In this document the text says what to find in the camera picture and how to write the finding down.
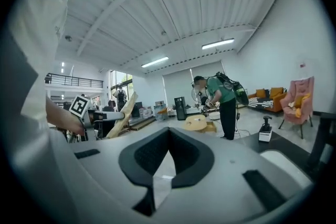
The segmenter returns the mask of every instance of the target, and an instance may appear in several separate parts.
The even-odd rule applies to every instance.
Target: gray floor
[[[311,152],[314,141],[316,138],[317,128],[319,124],[319,117],[313,116],[312,122],[313,127],[310,126],[309,123],[306,123],[303,126],[303,139],[301,139],[300,135],[300,126],[293,125],[289,122],[285,122],[281,129],[279,130],[278,127],[280,123],[282,122],[282,114],[274,115],[272,113],[263,112],[263,111],[256,111],[251,110],[249,108],[242,108],[239,109],[240,112],[240,119],[237,122],[237,127],[240,133],[240,137],[244,137],[249,135],[247,131],[250,132],[250,134],[257,133],[263,124],[263,116],[264,115],[270,115],[272,116],[272,120],[269,120],[269,123],[273,127],[273,131],[275,131],[277,134],[283,136],[287,140],[291,141],[292,143],[300,146],[307,152]],[[126,133],[125,135],[137,135],[140,133],[154,133],[155,131],[160,130],[163,127],[182,127],[184,124],[184,121],[178,121],[176,118],[170,118],[167,121],[164,122],[158,122],[155,121],[151,123],[150,125],[146,126],[145,128],[139,130],[139,131],[132,131],[129,133]],[[209,132],[206,133],[207,135],[212,136],[223,136],[223,130],[220,121],[216,121],[217,126],[217,132]],[[235,134],[235,139],[239,139],[239,134]],[[327,159],[328,158],[328,149],[325,150],[326,153],[324,153],[323,158],[321,159]],[[171,180],[166,179],[166,177],[173,177],[175,176],[175,167],[172,156],[167,153],[164,161],[162,162],[161,166],[157,170],[157,172],[154,175],[154,198],[155,198],[155,205],[158,207],[161,202],[165,199],[165,197],[169,194],[171,190]]]

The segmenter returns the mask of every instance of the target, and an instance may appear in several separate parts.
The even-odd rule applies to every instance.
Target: black and white blanket
[[[255,109],[272,108],[273,100],[270,98],[253,97],[248,99],[248,106]]]

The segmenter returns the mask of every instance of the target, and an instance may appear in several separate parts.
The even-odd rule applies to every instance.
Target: fluorescent light
[[[148,67],[148,66],[154,65],[155,63],[162,62],[162,61],[165,61],[165,60],[168,60],[168,59],[169,59],[168,57],[164,57],[164,58],[156,60],[154,62],[146,63],[145,65],[142,65],[141,67]]]
[[[224,44],[229,44],[229,43],[232,43],[233,41],[235,41],[235,39],[231,38],[231,39],[226,39],[226,40],[223,40],[223,41],[211,43],[211,44],[208,44],[208,45],[203,45],[202,50],[210,49],[210,48],[220,46],[220,45],[224,45]]]

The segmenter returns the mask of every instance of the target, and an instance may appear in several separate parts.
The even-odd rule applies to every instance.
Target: balcony railing
[[[81,86],[81,87],[94,87],[103,88],[102,80],[76,78],[70,76],[63,76],[49,73],[45,78],[46,84],[57,84],[66,86]]]

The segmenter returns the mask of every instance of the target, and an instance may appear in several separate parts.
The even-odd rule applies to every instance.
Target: pink armchair
[[[294,124],[300,124],[301,138],[303,139],[302,125],[305,121],[310,120],[310,126],[313,127],[311,122],[311,114],[313,112],[313,88],[314,88],[314,77],[310,77],[304,80],[294,80],[290,82],[289,91],[285,98],[280,100],[282,109],[284,111],[283,121],[279,127],[283,125],[283,122],[289,121]],[[294,102],[295,98],[298,96],[306,95],[310,93],[310,97],[304,99],[301,104],[301,117],[295,116],[295,111],[288,106],[289,103]]]

